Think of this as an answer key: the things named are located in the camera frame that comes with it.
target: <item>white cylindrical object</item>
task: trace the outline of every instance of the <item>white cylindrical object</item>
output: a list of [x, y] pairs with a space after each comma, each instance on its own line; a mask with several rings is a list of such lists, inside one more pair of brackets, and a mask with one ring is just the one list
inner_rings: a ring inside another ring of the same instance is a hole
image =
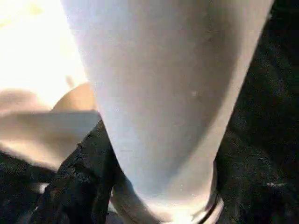
[[159, 222], [191, 222], [272, 0], [62, 0], [120, 166]]

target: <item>black fabric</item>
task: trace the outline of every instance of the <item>black fabric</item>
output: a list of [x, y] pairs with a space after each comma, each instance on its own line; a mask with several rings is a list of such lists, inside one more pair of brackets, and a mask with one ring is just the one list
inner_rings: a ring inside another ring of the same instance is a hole
[[15, 224], [25, 220], [40, 196], [33, 191], [32, 184], [48, 183], [54, 175], [47, 168], [32, 166], [0, 152], [0, 223]]
[[118, 167], [104, 124], [62, 163], [40, 197], [33, 224], [104, 224]]
[[294, 2], [274, 4], [218, 151], [218, 190], [225, 204], [220, 224], [299, 221]]

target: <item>white pole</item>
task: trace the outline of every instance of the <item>white pole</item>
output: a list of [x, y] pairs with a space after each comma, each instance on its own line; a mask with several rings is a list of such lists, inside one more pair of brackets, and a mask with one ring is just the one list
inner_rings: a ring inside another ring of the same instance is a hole
[[205, 212], [271, 3], [62, 0], [120, 166], [159, 222]]

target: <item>bright light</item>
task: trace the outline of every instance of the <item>bright light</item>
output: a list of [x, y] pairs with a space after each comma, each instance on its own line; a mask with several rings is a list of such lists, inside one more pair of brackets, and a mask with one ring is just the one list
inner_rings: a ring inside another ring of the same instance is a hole
[[29, 91], [39, 104], [30, 110], [49, 111], [86, 81], [58, 0], [0, 0], [0, 94]]

